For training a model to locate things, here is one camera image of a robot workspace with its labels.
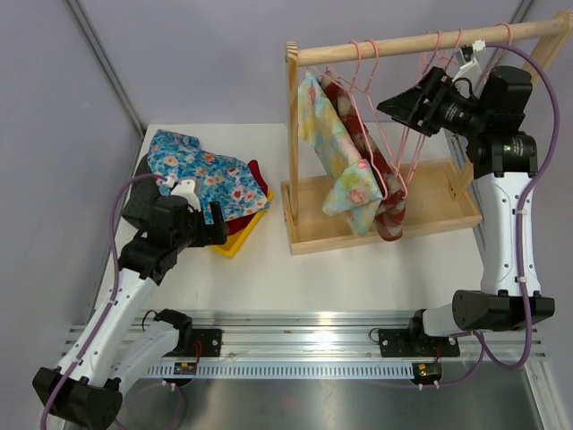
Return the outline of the red skirt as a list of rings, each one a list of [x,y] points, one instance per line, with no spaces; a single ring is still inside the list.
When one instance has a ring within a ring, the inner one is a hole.
[[[237,161],[227,168],[224,182],[223,215],[229,235],[244,230],[254,216],[269,207],[269,187],[256,159],[248,163]]]

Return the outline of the blue floral garment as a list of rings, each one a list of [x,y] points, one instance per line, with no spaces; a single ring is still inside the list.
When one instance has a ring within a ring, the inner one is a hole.
[[[147,153],[147,162],[153,174],[169,176],[176,182],[183,178],[196,182],[204,219],[208,224],[212,223],[210,202],[219,202],[222,209],[227,168],[238,160],[241,161],[203,150],[194,136],[167,130],[155,132]]]

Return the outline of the pastel floral garment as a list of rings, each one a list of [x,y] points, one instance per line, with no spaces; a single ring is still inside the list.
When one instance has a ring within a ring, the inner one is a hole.
[[[321,206],[327,216],[343,215],[352,233],[370,230],[382,193],[369,162],[360,155],[318,76],[305,75],[298,87],[298,136],[309,143],[333,185]]]

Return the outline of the red plaid garment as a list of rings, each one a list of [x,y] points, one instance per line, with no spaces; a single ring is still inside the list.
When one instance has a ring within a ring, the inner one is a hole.
[[[329,74],[324,74],[320,79],[320,84],[361,158],[370,165],[382,194],[382,199],[375,211],[373,225],[383,240],[396,241],[403,236],[406,186],[400,175],[382,155],[356,109],[351,94],[343,88],[341,82]]]

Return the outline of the pink hanger of red skirt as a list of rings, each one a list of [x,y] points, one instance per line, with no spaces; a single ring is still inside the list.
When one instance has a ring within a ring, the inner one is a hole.
[[[508,36],[506,37],[506,40],[504,41],[504,43],[506,45],[510,46],[512,44],[512,41],[513,41],[513,30],[511,29],[511,26],[506,22],[500,22],[500,23],[498,23],[498,26],[503,26],[506,28]],[[504,53],[501,53],[501,54],[499,53],[499,49],[495,50],[494,54],[492,55],[492,59],[491,59],[489,65],[487,66],[487,68],[483,72],[482,78],[484,80],[486,80],[489,77],[489,74],[492,71],[492,69],[499,63],[499,61],[504,56],[505,56]]]

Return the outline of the dark grey dotted garment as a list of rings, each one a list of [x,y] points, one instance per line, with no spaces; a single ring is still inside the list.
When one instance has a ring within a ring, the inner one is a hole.
[[[121,211],[122,218],[132,227],[142,228],[149,219],[152,204],[159,196],[154,179],[146,178],[134,183]]]

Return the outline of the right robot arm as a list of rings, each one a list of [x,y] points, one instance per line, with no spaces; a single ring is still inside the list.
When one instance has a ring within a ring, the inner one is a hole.
[[[406,344],[417,355],[434,349],[438,337],[527,330],[554,314],[554,301],[542,295],[533,262],[530,210],[537,147],[520,129],[532,90],[529,72],[502,65],[490,72],[479,95],[463,95],[457,80],[433,67],[414,87],[377,106],[425,136],[447,130],[466,138],[483,214],[481,287],[458,290],[450,304],[415,313]]]

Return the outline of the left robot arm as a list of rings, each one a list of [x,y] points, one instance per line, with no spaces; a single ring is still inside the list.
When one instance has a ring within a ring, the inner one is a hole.
[[[158,198],[149,223],[123,250],[112,252],[114,283],[105,302],[90,317],[81,336],[53,368],[41,367],[32,386],[48,416],[87,429],[107,429],[124,395],[160,358],[199,349],[192,317],[172,309],[156,313],[146,331],[121,349],[135,315],[158,289],[189,247],[223,245],[228,227],[218,202],[210,203],[212,223],[183,196]]]

